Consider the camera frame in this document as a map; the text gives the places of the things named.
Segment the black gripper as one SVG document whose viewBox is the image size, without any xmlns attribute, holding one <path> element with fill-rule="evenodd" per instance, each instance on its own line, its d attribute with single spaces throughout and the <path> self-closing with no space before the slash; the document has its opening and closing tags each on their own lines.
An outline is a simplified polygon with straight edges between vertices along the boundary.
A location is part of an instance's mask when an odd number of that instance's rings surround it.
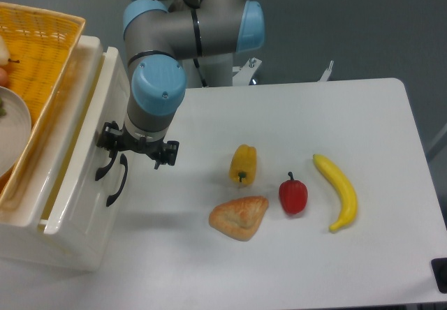
<svg viewBox="0 0 447 310">
<path fill-rule="evenodd" d="M 120 130 L 116 121 L 104 123 L 96 146 L 109 151 L 111 159 L 115 159 L 118 152 L 144 154 L 155 161 L 155 170 L 161 165 L 174 166 L 179 150 L 179 142 L 176 140 L 164 142 L 162 139 L 148 141 L 145 136 L 135 138 L 126 128 Z"/>
</svg>

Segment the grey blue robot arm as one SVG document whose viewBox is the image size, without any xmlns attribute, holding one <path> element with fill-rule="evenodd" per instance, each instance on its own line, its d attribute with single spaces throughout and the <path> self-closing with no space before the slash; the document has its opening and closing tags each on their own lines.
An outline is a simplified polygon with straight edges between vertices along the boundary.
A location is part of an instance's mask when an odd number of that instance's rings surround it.
<svg viewBox="0 0 447 310">
<path fill-rule="evenodd" d="M 184 99 L 185 59 L 256 50 L 265 41 L 261 5 L 248 0 L 132 0 L 123 14 L 130 96 L 123 124 L 103 125 L 97 146 L 111 161 L 125 152 L 174 165 L 179 144 L 165 141 Z"/>
</svg>

